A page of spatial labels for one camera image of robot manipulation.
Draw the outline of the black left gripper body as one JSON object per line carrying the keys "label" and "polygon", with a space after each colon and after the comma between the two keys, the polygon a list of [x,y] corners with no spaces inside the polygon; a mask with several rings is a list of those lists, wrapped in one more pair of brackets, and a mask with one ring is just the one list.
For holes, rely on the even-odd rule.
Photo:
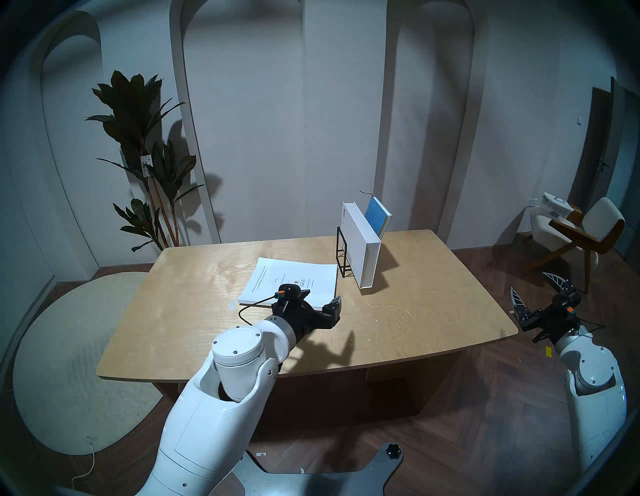
{"label": "black left gripper body", "polygon": [[273,303],[273,315],[292,328],[297,344],[314,330],[334,328],[334,301],[314,310],[304,299],[281,299]]}

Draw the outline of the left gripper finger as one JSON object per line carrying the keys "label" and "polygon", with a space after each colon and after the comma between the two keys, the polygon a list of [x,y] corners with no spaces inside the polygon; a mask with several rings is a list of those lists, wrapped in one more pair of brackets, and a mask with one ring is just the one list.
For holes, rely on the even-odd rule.
{"label": "left gripper finger", "polygon": [[322,328],[334,328],[341,318],[342,299],[340,296],[335,297],[331,302],[322,308],[322,318],[324,324]]}

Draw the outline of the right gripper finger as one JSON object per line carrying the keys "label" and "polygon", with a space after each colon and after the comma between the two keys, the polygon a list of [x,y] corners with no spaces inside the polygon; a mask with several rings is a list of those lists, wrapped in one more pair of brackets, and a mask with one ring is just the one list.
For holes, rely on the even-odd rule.
{"label": "right gripper finger", "polygon": [[531,316],[530,309],[524,304],[516,290],[510,288],[511,303],[513,305],[513,314],[519,326],[526,322]]}
{"label": "right gripper finger", "polygon": [[575,287],[570,281],[565,280],[556,274],[543,272],[543,276],[558,295],[570,297],[576,292]]}

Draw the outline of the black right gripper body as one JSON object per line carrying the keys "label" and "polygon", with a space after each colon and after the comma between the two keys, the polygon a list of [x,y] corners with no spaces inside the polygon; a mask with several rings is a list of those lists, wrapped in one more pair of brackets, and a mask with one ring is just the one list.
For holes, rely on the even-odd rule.
{"label": "black right gripper body", "polygon": [[557,343],[566,334],[575,335],[582,326],[575,310],[581,299],[579,292],[570,297],[556,294],[546,308],[530,311],[529,319],[520,326],[520,329],[524,332],[541,329],[541,332],[532,339],[533,343],[539,343],[545,339]]}

